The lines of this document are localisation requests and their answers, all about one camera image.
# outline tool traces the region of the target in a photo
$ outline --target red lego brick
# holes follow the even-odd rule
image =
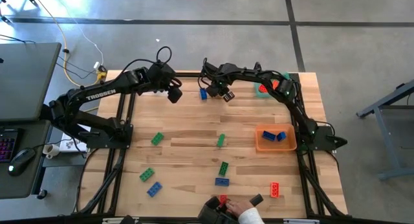
[[[270,196],[273,198],[279,198],[279,183],[270,183]]]
[[[279,81],[274,80],[273,81],[273,89],[276,89],[276,87],[279,85]],[[267,93],[266,87],[262,84],[259,86],[259,92],[260,93]]]
[[[220,195],[220,203],[224,204],[227,201],[227,195]]]

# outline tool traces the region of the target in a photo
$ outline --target gray floor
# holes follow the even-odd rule
[[[21,17],[47,17],[24,0],[1,5]],[[56,0],[42,0],[52,13],[67,17]],[[221,19],[286,21],[285,0],[61,0],[74,17],[97,19]],[[414,21],[414,0],[292,0],[297,21]],[[81,25],[105,54],[108,69],[121,69],[135,58],[153,59],[157,49],[173,49],[174,69],[200,69],[204,57],[213,63],[233,62],[265,69],[298,71],[287,26],[202,25]],[[71,62],[91,69],[100,60],[76,25],[62,25]],[[56,25],[0,23],[0,34],[38,42],[60,41]],[[359,120],[355,112],[414,78],[414,28],[298,27],[307,72],[316,72],[327,119],[348,145],[338,150],[341,180],[349,213],[358,218],[414,222],[414,176],[381,182],[376,174],[389,164],[376,120]],[[90,77],[76,80],[94,82]],[[74,86],[57,67],[47,100]],[[88,104],[84,108],[95,106]],[[408,165],[414,150],[405,150]],[[51,196],[0,201],[0,219],[69,214],[74,203],[79,168],[48,168],[43,183]],[[14,210],[19,205],[27,213]]]

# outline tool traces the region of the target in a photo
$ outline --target keyboard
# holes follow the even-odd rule
[[[10,162],[15,155],[20,129],[0,128],[0,163]]]

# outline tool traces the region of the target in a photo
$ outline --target wooden table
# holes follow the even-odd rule
[[[118,73],[109,71],[107,79]],[[230,89],[235,98],[226,103],[210,97],[202,101],[196,78],[180,80],[183,96],[176,104],[171,104],[165,95],[153,93],[136,99],[133,142],[125,158],[116,215],[197,217],[211,196],[227,194],[229,199],[242,200],[260,193],[265,199],[257,206],[262,218],[304,218],[296,154],[256,153],[254,147],[256,125],[290,123],[287,108],[273,98],[256,98],[253,83],[234,82]],[[326,121],[316,74],[300,73],[300,82],[308,116]],[[101,99],[98,115],[115,117],[119,97]],[[157,132],[165,137],[158,146],[153,146],[150,141]],[[218,148],[217,139],[222,133],[226,135],[224,146]],[[108,150],[101,149],[90,159],[83,176],[80,207],[100,187],[107,154]],[[223,161],[229,163],[226,174],[229,187],[214,185]],[[324,151],[315,152],[315,161],[321,187],[346,213],[335,161]],[[155,174],[143,183],[139,175],[148,167]],[[156,181],[163,187],[155,197],[150,197],[147,190]],[[280,185],[277,199],[269,196],[272,181]],[[105,210],[111,194],[108,192]],[[310,196],[316,212],[313,189]]]

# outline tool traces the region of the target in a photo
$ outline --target black mouse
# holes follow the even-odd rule
[[[36,152],[32,148],[25,148],[19,151],[8,165],[8,174],[11,176],[21,175],[35,155]]]

